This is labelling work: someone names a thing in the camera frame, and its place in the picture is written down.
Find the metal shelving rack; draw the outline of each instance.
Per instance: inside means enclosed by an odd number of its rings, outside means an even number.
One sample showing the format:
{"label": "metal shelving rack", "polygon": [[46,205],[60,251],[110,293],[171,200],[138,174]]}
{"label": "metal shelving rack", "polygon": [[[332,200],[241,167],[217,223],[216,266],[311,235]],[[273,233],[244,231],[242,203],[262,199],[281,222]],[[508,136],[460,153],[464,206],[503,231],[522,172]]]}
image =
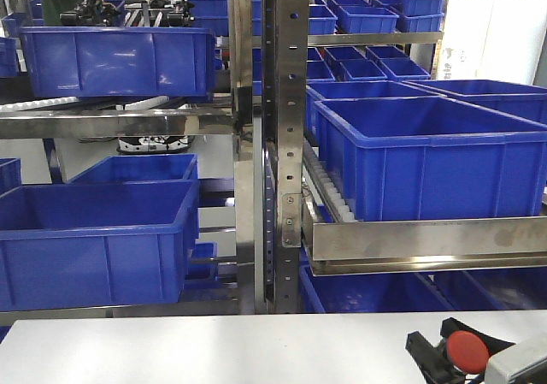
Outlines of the metal shelving rack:
{"label": "metal shelving rack", "polygon": [[[104,111],[80,105],[69,112],[0,113],[0,139],[231,134],[238,290],[213,294],[211,314],[225,314],[225,303],[239,313],[297,312],[303,243],[314,272],[322,275],[547,263],[543,217],[323,223],[303,187],[306,168],[329,207],[325,189],[314,180],[315,156],[304,139],[307,47],[436,44],[441,32],[309,36],[309,0],[262,0],[263,36],[253,38],[250,0],[229,0],[229,11],[232,36],[221,38],[220,45],[232,54],[230,100],[186,110]],[[260,104],[252,97],[253,46],[263,52]],[[0,325],[39,316],[181,315],[192,312],[188,309],[181,303],[0,313]]]}
{"label": "metal shelving rack", "polygon": [[[441,33],[391,35],[307,36],[308,0],[265,0],[264,9],[275,34],[266,34],[262,48],[268,56],[263,66],[263,96],[269,161],[277,186],[277,242],[275,284],[271,299],[276,312],[293,312],[298,306],[298,247],[301,204],[303,243],[316,275],[347,275],[386,271],[469,269],[538,266],[547,264],[547,218],[453,220],[429,222],[357,222],[337,219],[332,200],[316,179],[314,152],[303,137],[305,112],[305,47],[351,44],[436,43]],[[323,202],[335,218],[324,223],[309,189],[301,187],[305,168]]]}

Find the white table surface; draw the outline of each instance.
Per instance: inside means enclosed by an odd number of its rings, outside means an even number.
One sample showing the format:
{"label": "white table surface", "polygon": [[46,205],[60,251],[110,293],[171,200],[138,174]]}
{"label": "white table surface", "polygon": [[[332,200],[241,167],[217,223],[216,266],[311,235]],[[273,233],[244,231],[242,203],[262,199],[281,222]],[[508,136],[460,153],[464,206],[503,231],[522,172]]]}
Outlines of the white table surface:
{"label": "white table surface", "polygon": [[547,310],[17,322],[2,384],[424,384],[407,333],[437,344],[455,316],[503,340],[547,333]]}

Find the red knob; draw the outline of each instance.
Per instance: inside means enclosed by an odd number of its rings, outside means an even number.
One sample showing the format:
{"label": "red knob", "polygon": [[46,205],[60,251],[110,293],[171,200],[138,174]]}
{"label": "red knob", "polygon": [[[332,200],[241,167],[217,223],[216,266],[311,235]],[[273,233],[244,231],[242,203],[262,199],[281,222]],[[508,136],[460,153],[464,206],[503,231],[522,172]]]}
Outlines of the red knob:
{"label": "red knob", "polygon": [[490,354],[486,344],[475,334],[456,331],[446,342],[450,361],[466,374],[480,374],[486,370]]}

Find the plastic storage crate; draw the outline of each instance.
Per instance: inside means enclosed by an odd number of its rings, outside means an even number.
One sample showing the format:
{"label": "plastic storage crate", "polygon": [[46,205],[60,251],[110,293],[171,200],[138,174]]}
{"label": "plastic storage crate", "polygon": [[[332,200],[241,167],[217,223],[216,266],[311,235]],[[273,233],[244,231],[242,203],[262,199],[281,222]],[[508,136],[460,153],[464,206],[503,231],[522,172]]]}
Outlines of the plastic storage crate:
{"label": "plastic storage crate", "polygon": [[357,99],[378,97],[423,97],[438,95],[434,92],[391,81],[309,83],[306,90],[306,127],[319,140],[317,107],[315,102],[328,99]]}
{"label": "plastic storage crate", "polygon": [[547,268],[450,271],[435,275],[462,310],[547,309]]}
{"label": "plastic storage crate", "polygon": [[460,311],[501,310],[496,300],[467,271],[443,271],[432,276],[435,286]]}
{"label": "plastic storage crate", "polygon": [[250,0],[252,8],[252,18],[261,19],[262,18],[262,0]]}
{"label": "plastic storage crate", "polygon": [[207,97],[215,37],[191,27],[27,27],[21,42],[38,97]]}
{"label": "plastic storage crate", "polygon": [[407,16],[396,9],[391,9],[397,15],[397,29],[401,32],[436,32],[440,30],[444,14]]}
{"label": "plastic storage crate", "polygon": [[367,58],[375,63],[383,59],[408,59],[409,57],[402,50],[395,46],[367,46],[365,48]]}
{"label": "plastic storage crate", "polygon": [[340,63],[342,61],[363,59],[365,59],[364,54],[353,46],[325,48],[325,61],[336,75],[342,73],[342,69],[340,67]]}
{"label": "plastic storage crate", "polygon": [[360,61],[342,61],[340,63],[340,74],[338,78],[344,82],[354,82],[358,80],[386,80],[382,72],[373,61],[362,59]]}
{"label": "plastic storage crate", "polygon": [[434,15],[443,12],[444,0],[400,0],[401,12],[407,16]]}
{"label": "plastic storage crate", "polygon": [[322,61],[323,58],[317,48],[308,48],[308,61]]}
{"label": "plastic storage crate", "polygon": [[411,85],[547,124],[547,89],[495,80],[429,80]]}
{"label": "plastic storage crate", "polygon": [[8,37],[10,38],[19,38],[19,32],[23,25],[25,25],[25,14],[21,12],[14,12],[8,16],[2,18],[2,23],[4,30],[6,31]]}
{"label": "plastic storage crate", "polygon": [[262,36],[262,19],[252,20],[253,36]]}
{"label": "plastic storage crate", "polygon": [[19,74],[16,40],[0,38],[0,78],[13,78]]}
{"label": "plastic storage crate", "polygon": [[326,0],[326,6],[335,14],[338,14],[341,6],[368,6],[370,3],[365,0]]}
{"label": "plastic storage crate", "polygon": [[195,244],[198,187],[178,180],[5,193],[0,310],[176,302]]}
{"label": "plastic storage crate", "polygon": [[419,65],[408,59],[382,59],[378,66],[389,80],[429,80],[431,75]]}
{"label": "plastic storage crate", "polygon": [[401,8],[402,0],[370,0],[370,3],[378,8]]}
{"label": "plastic storage crate", "polygon": [[342,6],[338,12],[338,27],[347,33],[392,33],[397,18],[385,8]]}
{"label": "plastic storage crate", "polygon": [[357,219],[539,212],[545,125],[443,97],[316,104],[320,160]]}
{"label": "plastic storage crate", "polygon": [[143,155],[107,157],[72,178],[69,183],[123,183],[130,181],[196,180],[197,155]]}
{"label": "plastic storage crate", "polygon": [[228,17],[194,17],[192,27],[202,27],[210,29],[215,36],[228,36],[229,35],[229,21]]}
{"label": "plastic storage crate", "polygon": [[325,5],[309,6],[309,34],[330,35],[336,29],[336,15]]}
{"label": "plastic storage crate", "polygon": [[216,258],[218,247],[216,243],[198,243],[190,256],[187,281],[215,280],[219,274],[218,263],[192,263],[192,260],[206,260]]}
{"label": "plastic storage crate", "polygon": [[191,14],[194,17],[228,16],[228,0],[188,0],[193,3]]}
{"label": "plastic storage crate", "polygon": [[0,158],[0,195],[21,186],[21,160]]}
{"label": "plastic storage crate", "polygon": [[306,312],[453,310],[425,277],[414,273],[314,277],[309,266],[302,266],[300,287]]}
{"label": "plastic storage crate", "polygon": [[336,78],[326,63],[315,61],[308,62],[308,80],[314,82],[333,82]]}

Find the metal bracket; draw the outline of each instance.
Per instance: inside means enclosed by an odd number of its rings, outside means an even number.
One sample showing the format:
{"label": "metal bracket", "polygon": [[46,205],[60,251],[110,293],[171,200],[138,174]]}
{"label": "metal bracket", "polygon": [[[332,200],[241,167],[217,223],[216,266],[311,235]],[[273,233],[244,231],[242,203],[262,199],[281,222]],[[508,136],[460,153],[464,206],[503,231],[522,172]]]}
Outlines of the metal bracket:
{"label": "metal bracket", "polygon": [[302,194],[289,193],[283,196],[283,224],[281,237],[283,247],[301,246]]}

